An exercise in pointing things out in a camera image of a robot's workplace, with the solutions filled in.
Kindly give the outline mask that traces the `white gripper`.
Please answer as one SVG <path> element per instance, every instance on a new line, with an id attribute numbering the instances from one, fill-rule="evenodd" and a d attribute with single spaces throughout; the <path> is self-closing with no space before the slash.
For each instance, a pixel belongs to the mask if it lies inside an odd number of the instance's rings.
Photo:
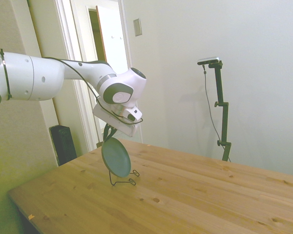
<path id="1" fill-rule="evenodd" d="M 105 111 L 99 104 L 95 105 L 93 114 L 106 123 L 103 133 L 103 142 L 112 138 L 117 130 L 129 137 L 133 137 L 139 127 L 139 124 L 129 125 L 122 123 L 120 120 L 117 120 L 116 117 Z"/>

